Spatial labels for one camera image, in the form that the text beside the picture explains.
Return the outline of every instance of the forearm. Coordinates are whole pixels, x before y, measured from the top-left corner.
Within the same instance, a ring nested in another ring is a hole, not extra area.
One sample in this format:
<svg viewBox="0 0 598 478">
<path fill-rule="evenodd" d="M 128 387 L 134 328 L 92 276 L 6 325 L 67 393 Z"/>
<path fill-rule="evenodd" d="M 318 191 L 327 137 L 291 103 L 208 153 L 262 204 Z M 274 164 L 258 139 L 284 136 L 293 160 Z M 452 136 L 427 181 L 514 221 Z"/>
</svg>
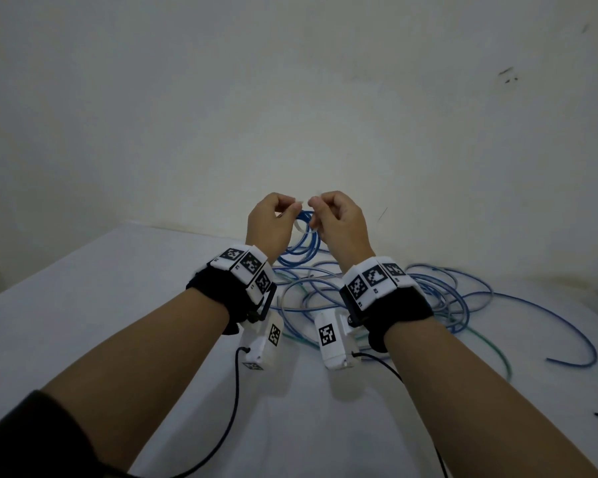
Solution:
<svg viewBox="0 0 598 478">
<path fill-rule="evenodd" d="M 195 289 L 122 329 L 43 391 L 78 421 L 104 463 L 128 469 L 228 323 Z"/>
<path fill-rule="evenodd" d="M 547 418 L 432 318 L 399 322 L 384 342 L 455 477 L 598 477 Z"/>
</svg>

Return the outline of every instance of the person's right hand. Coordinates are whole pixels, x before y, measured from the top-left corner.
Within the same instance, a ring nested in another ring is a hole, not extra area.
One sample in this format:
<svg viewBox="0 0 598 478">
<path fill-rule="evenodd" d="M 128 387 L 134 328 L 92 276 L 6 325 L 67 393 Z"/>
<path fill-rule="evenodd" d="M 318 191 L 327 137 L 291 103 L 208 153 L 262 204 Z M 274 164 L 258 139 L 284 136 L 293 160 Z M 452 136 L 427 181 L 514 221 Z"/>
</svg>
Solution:
<svg viewBox="0 0 598 478">
<path fill-rule="evenodd" d="M 317 229 L 342 272 L 375 253 L 370 246 L 363 212 L 348 195 L 340 191 L 313 196 L 308 205 L 314 209 L 310 228 Z"/>
</svg>

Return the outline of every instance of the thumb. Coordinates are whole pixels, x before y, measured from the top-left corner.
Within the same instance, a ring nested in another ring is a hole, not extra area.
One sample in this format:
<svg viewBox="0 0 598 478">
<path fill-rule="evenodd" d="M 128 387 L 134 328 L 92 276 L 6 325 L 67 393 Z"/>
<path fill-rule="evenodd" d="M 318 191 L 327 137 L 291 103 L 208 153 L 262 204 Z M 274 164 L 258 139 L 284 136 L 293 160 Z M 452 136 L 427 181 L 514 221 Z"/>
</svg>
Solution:
<svg viewBox="0 0 598 478">
<path fill-rule="evenodd" d="M 312 196 L 310 201 L 308 201 L 308 206 L 314 209 L 314 214 L 319 217 L 324 227 L 332 225 L 337 220 L 332 211 L 330 211 L 330 207 L 319 196 Z"/>
<path fill-rule="evenodd" d="M 283 215 L 279 216 L 279 219 L 281 219 L 282 221 L 290 222 L 292 224 L 295 222 L 297 216 L 299 216 L 299 213 L 301 213 L 301 209 L 302 202 L 296 201 L 286 208 L 286 211 L 284 211 Z"/>
</svg>

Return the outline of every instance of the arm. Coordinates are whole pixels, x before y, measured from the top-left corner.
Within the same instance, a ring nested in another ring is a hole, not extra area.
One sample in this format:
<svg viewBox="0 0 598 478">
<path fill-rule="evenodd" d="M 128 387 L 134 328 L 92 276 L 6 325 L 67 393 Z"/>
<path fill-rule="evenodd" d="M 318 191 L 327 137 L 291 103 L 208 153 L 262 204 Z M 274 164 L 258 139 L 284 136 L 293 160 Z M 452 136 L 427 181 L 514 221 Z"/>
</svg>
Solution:
<svg viewBox="0 0 598 478">
<path fill-rule="evenodd" d="M 266 196 L 248 218 L 246 243 L 276 260 L 300 211 L 294 198 Z M 43 391 L 78 421 L 100 461 L 128 470 L 228 320 L 223 305 L 186 290 L 92 349 Z"/>
<path fill-rule="evenodd" d="M 311 227 L 343 272 L 374 256 L 349 197 L 335 191 L 309 204 Z M 547 418 L 433 318 L 394 324 L 384 343 L 454 476 L 598 477 Z"/>
</svg>

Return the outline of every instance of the person's right arm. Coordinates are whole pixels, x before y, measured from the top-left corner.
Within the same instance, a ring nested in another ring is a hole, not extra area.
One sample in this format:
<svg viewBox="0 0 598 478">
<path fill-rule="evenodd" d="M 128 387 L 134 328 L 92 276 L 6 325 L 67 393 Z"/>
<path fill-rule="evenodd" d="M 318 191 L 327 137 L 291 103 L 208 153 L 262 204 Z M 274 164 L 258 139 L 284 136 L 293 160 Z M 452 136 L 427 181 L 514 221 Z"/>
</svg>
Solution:
<svg viewBox="0 0 598 478">
<path fill-rule="evenodd" d="M 361 209 L 335 191 L 311 198 L 318 229 L 346 272 L 374 256 Z M 398 322 L 384 343 L 455 477 L 598 477 L 591 462 L 434 318 Z"/>
</svg>

